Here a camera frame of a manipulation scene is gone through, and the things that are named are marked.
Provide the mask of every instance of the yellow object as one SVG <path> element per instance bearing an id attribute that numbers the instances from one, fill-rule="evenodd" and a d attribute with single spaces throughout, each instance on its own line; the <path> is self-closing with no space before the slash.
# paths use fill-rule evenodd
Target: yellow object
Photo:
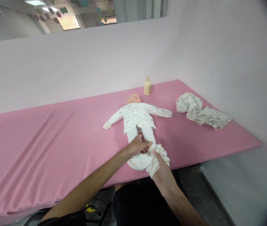
<path id="1" fill-rule="evenodd" d="M 146 96 L 151 95 L 151 82 L 149 81 L 149 77 L 146 78 L 146 82 L 144 83 L 144 94 Z"/>
<path id="2" fill-rule="evenodd" d="M 96 210 L 91 209 L 91 208 L 87 208 L 86 211 L 89 212 L 89 213 L 92 213 L 92 212 L 95 212 Z"/>

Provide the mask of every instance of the doll arm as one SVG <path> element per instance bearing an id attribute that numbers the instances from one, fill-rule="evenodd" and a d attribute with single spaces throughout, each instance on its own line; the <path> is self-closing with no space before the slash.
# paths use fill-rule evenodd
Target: doll arm
<path id="1" fill-rule="evenodd" d="M 122 108 L 120 108 L 112 117 L 104 124 L 104 129 L 109 129 L 112 127 L 112 124 L 120 121 L 123 118 Z"/>
<path id="2" fill-rule="evenodd" d="M 146 105 L 147 105 L 147 111 L 151 115 L 158 115 L 158 116 L 166 117 L 166 118 L 171 118 L 172 116 L 172 111 L 169 111 L 165 108 L 158 108 L 150 104 L 146 104 Z"/>

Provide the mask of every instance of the human arm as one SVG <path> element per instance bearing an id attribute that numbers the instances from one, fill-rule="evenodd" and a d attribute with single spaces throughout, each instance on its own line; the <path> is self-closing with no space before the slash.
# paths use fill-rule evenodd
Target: human arm
<path id="1" fill-rule="evenodd" d="M 141 134 L 136 136 L 127 147 L 119 151 L 78 184 L 77 187 L 54 206 L 41 221 L 49 218 L 62 217 L 83 209 L 125 162 L 143 149 L 148 150 L 151 144 L 152 142 L 143 142 L 143 136 Z"/>
<path id="2" fill-rule="evenodd" d="M 171 118 L 172 116 L 172 111 L 169 111 L 165 108 L 158 108 L 156 106 L 146 104 L 146 109 L 147 109 L 147 112 L 151 115 L 158 115 L 158 116 L 166 117 L 166 118 Z"/>
<path id="3" fill-rule="evenodd" d="M 181 225 L 209 226 L 178 187 L 169 166 L 165 163 L 161 155 L 155 150 L 153 153 L 160 165 L 159 169 L 153 175 L 153 181 Z"/>
<path id="4" fill-rule="evenodd" d="M 123 118 L 122 108 L 120 108 L 115 114 L 110 117 L 110 119 L 104 124 L 104 129 L 109 129 L 112 127 L 112 124 L 120 121 Z"/>

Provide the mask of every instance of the baby doll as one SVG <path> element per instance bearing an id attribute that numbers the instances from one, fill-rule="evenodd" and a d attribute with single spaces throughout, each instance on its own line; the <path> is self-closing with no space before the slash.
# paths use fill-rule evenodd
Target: baby doll
<path id="1" fill-rule="evenodd" d="M 138 94 L 131 94 L 127 98 L 127 105 L 121 107 L 103 126 L 104 129 L 111 128 L 112 124 L 123 118 L 124 134 L 127 135 L 128 143 L 130 143 L 138 132 L 143 133 L 146 141 L 156 143 L 153 135 L 153 129 L 156 126 L 153 123 L 151 115 L 171 118 L 172 111 L 164 108 L 158 108 L 150 104 L 141 103 Z"/>

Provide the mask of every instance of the folded cloth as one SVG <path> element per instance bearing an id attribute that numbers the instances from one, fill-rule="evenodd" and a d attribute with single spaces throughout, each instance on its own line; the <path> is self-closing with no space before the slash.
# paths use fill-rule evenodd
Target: folded cloth
<path id="1" fill-rule="evenodd" d="M 187 119 L 194 121 L 196 113 L 202 110 L 203 101 L 192 93 L 185 93 L 177 100 L 177 112 L 187 112 Z"/>
<path id="2" fill-rule="evenodd" d="M 207 124 L 212 126 L 215 130 L 220 130 L 230 122 L 231 119 L 233 119 L 232 116 L 207 106 L 196 114 L 195 122 L 199 125 Z"/>
<path id="3" fill-rule="evenodd" d="M 150 146 L 146 154 L 137 154 L 132 159 L 128 160 L 127 164 L 135 170 L 143 171 L 144 169 L 146 169 L 146 171 L 149 172 L 149 175 L 152 178 L 160 167 L 158 160 L 153 154 L 154 149 L 162 156 L 166 164 L 169 166 L 170 159 L 167 157 L 167 152 L 160 144 L 155 143 Z"/>

